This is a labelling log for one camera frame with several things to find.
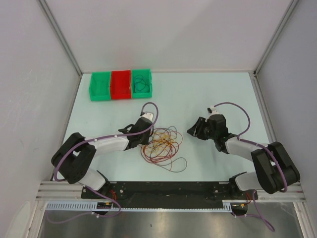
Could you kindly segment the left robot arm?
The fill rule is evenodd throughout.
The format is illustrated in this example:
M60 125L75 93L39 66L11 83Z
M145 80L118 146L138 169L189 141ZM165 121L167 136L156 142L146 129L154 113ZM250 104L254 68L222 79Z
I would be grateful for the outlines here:
M90 187L98 198L104 198L109 194L109 182L101 172L90 168L92 160L106 153L146 145L152 119L153 115L146 113L135 124L120 129L120 135L102 140L85 140L80 133L73 133L53 155L51 163L69 184L80 183Z

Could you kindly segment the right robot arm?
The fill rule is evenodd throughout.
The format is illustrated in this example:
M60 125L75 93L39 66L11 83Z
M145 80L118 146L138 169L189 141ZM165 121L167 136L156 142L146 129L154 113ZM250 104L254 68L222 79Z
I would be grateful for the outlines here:
M300 174L286 149L280 142L262 145L238 139L228 132L226 119L221 114L199 117L187 130L192 137L213 140L219 152L232 154L253 162L255 171L243 172L229 179L229 195L240 199L247 190L263 189L268 194L285 192L287 187L299 182Z

